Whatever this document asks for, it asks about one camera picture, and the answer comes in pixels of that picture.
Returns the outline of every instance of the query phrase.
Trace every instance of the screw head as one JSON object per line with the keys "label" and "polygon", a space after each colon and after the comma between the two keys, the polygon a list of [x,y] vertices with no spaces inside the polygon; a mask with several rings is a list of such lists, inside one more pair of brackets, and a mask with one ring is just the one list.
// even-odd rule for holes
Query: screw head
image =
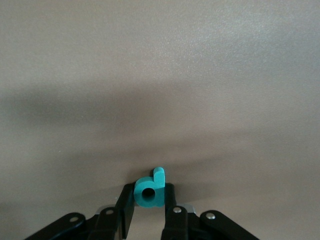
{"label": "screw head", "polygon": [[179,214],[179,213],[182,212],[181,208],[178,207],[178,206],[176,206],[176,207],[173,209],[173,211],[174,211],[176,214]]}
{"label": "screw head", "polygon": [[109,210],[107,210],[106,212],[105,212],[105,214],[107,214],[107,215],[111,215],[111,214],[113,214],[114,213],[114,211],[112,210],[112,209],[109,209]]}
{"label": "screw head", "polygon": [[212,212],[208,212],[206,215],[207,219],[213,220],[216,218],[216,216]]}
{"label": "screw head", "polygon": [[77,216],[74,216],[74,217],[72,217],[72,218],[70,218],[70,223],[73,223],[73,222],[76,222],[76,221],[78,221],[78,217]]}

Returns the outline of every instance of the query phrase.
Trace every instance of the metal screw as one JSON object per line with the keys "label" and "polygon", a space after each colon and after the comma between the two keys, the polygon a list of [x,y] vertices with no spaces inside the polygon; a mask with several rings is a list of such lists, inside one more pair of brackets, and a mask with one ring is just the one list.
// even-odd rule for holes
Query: metal screw
{"label": "metal screw", "polygon": [[107,210],[106,212],[105,212],[105,214],[107,214],[107,215],[111,215],[111,214],[113,214],[114,213],[114,211],[112,210],[112,209],[109,209],[109,210]]}
{"label": "metal screw", "polygon": [[176,207],[173,209],[173,211],[174,211],[176,214],[179,214],[179,213],[182,212],[181,208],[178,207],[178,206],[176,206]]}
{"label": "metal screw", "polygon": [[75,221],[78,221],[78,219],[79,218],[77,216],[74,216],[74,217],[70,218],[70,222],[73,223]]}
{"label": "metal screw", "polygon": [[212,212],[208,212],[206,215],[207,219],[213,220],[216,218],[216,216]]}

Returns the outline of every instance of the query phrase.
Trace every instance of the table surface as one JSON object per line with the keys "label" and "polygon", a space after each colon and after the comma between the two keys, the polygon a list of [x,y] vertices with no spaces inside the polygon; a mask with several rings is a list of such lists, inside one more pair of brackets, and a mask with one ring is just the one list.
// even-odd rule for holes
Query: table surface
{"label": "table surface", "polygon": [[[318,0],[0,3],[0,239],[158,166],[262,240],[320,235]],[[137,207],[129,240],[160,239]]]}

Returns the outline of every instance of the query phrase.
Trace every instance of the teal letter d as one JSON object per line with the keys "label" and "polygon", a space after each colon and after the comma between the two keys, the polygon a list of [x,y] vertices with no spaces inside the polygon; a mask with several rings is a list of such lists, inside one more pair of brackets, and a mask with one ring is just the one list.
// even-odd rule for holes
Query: teal letter d
{"label": "teal letter d", "polygon": [[156,167],[153,177],[145,176],[135,182],[134,200],[144,208],[162,207],[165,204],[165,170]]}

